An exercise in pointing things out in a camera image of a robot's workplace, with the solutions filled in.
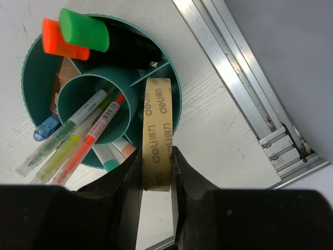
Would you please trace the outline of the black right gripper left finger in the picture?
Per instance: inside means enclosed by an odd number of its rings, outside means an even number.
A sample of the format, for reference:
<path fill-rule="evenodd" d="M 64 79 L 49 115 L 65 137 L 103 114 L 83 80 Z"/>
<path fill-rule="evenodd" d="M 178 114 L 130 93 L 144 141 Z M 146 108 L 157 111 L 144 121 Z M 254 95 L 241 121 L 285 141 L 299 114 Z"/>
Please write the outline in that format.
<path fill-rule="evenodd" d="M 1 186 L 1 249 L 135 249 L 142 151 L 70 191 L 59 185 Z"/>

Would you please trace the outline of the pink cap white marker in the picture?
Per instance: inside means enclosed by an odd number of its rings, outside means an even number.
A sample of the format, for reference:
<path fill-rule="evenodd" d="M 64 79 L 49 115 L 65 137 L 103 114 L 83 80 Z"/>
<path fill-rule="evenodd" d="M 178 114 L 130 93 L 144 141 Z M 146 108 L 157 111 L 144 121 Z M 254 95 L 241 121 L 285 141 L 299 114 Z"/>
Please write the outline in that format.
<path fill-rule="evenodd" d="M 136 147 L 133 146 L 125 138 L 119 138 L 118 140 L 112 142 L 112 145 L 125 157 L 129 158 L 133 152 L 135 152 Z"/>

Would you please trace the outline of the pink pen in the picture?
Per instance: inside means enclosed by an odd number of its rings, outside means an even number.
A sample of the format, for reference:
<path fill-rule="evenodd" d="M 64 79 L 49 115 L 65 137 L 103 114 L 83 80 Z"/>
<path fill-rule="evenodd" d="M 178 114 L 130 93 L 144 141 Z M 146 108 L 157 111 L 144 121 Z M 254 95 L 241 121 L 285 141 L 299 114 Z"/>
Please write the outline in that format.
<path fill-rule="evenodd" d="M 124 94 L 120 94 L 117 99 L 109 104 L 103 114 L 99 117 L 97 122 L 89 130 L 83 142 L 78 145 L 78 149 L 71 155 L 71 157 L 59 169 L 58 173 L 53 178 L 51 184 L 65 185 L 65 183 L 72 176 L 82 160 L 86 157 L 99 137 L 105 131 L 111 120 L 114 118 L 121 104 L 124 102 Z"/>

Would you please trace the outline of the beige tape roll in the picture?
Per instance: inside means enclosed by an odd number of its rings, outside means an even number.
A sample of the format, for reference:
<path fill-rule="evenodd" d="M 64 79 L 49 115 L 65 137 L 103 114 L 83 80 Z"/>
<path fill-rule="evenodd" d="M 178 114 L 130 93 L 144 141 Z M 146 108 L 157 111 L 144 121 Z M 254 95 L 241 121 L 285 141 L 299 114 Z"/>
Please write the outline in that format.
<path fill-rule="evenodd" d="M 142 180 L 145 191 L 170 190 L 172 140 L 171 81 L 169 78 L 148 78 L 142 144 Z"/>

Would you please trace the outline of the aluminium frame rail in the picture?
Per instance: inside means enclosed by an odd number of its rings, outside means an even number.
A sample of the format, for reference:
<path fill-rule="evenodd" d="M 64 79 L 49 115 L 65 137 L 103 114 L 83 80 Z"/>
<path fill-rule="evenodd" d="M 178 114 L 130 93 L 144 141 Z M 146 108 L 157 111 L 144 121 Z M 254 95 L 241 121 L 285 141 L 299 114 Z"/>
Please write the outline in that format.
<path fill-rule="evenodd" d="M 287 115 L 224 1 L 174 5 L 226 86 L 285 188 L 330 167 Z"/>

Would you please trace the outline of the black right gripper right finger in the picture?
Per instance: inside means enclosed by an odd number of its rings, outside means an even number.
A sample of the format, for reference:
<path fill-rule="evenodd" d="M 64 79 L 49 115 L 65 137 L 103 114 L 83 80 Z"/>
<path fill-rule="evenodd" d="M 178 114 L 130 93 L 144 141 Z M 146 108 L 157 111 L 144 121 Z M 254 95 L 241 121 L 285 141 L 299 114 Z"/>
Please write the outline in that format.
<path fill-rule="evenodd" d="M 222 189 L 173 147 L 179 249 L 332 249 L 332 208 L 314 190 Z"/>

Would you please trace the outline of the teal round organizer container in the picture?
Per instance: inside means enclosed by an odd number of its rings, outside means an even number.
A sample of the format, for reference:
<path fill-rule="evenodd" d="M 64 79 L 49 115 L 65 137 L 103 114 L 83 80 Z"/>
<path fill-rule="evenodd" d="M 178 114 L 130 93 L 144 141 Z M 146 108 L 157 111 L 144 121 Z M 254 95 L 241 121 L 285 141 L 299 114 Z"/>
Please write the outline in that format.
<path fill-rule="evenodd" d="M 173 127 L 181 115 L 180 83 L 169 58 L 153 40 L 131 24 L 91 17 L 67 9 L 59 20 L 45 18 L 21 74 L 22 96 L 32 122 L 39 126 L 56 114 L 61 126 L 17 167 L 21 176 L 40 165 L 101 104 L 119 95 L 124 102 L 98 144 L 126 137 L 142 144 L 146 81 L 168 78 L 173 95 Z"/>

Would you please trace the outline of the teal cap white marker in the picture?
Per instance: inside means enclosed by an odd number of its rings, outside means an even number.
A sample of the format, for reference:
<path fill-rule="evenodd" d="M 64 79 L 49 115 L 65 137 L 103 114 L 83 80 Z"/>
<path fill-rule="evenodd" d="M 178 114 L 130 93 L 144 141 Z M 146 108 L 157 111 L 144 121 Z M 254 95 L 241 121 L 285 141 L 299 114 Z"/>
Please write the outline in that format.
<path fill-rule="evenodd" d="M 107 145 L 95 144 L 93 151 L 107 172 L 112 171 L 119 165 Z"/>

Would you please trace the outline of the green black highlighter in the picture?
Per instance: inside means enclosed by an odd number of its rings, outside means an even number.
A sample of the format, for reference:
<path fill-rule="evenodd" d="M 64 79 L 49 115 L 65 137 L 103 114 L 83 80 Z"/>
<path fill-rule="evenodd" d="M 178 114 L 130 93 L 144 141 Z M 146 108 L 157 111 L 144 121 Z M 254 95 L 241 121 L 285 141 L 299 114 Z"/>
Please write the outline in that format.
<path fill-rule="evenodd" d="M 145 70 L 162 58 L 153 41 L 115 24 L 65 8 L 59 23 L 66 43 L 89 49 L 86 61 Z"/>

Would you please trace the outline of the yellow pen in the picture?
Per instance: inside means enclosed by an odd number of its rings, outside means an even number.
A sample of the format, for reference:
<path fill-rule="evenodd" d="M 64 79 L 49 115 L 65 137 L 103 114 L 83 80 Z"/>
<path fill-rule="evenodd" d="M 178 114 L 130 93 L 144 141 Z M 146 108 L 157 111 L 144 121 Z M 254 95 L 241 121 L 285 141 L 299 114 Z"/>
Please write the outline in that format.
<path fill-rule="evenodd" d="M 45 184 L 51 180 L 65 161 L 74 152 L 78 144 L 85 138 L 89 130 L 99 119 L 104 110 L 113 101 L 113 97 L 107 97 L 70 136 L 56 149 L 52 157 L 36 173 L 30 184 Z"/>

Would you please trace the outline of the orange black highlighter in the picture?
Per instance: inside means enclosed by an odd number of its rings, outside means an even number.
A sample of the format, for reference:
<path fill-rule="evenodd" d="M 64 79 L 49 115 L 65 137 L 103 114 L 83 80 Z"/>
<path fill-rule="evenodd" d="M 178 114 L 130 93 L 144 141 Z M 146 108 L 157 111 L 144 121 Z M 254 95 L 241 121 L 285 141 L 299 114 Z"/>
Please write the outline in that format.
<path fill-rule="evenodd" d="M 44 18 L 42 21 L 42 45 L 47 54 L 87 61 L 90 49 L 64 41 L 59 21 Z"/>

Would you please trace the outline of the yellow cap white marker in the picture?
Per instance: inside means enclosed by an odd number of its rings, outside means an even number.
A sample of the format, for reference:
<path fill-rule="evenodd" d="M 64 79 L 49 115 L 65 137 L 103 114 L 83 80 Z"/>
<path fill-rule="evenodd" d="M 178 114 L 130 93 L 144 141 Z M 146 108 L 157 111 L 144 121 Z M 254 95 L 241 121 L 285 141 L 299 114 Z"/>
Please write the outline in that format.
<path fill-rule="evenodd" d="M 108 144 L 107 147 L 110 150 L 113 158 L 118 162 L 119 165 L 126 160 L 122 153 L 118 151 L 112 144 Z"/>

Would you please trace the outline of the thin green pen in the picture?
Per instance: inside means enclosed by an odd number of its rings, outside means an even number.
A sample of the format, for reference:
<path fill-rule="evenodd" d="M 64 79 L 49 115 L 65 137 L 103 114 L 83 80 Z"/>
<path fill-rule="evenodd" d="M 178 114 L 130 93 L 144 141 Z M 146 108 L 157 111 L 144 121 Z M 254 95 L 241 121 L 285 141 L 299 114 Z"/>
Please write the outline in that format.
<path fill-rule="evenodd" d="M 102 103 L 107 97 L 105 90 L 99 90 L 82 105 L 62 126 L 42 143 L 17 169 L 26 177 L 35 167 L 47 158 L 62 142 Z"/>

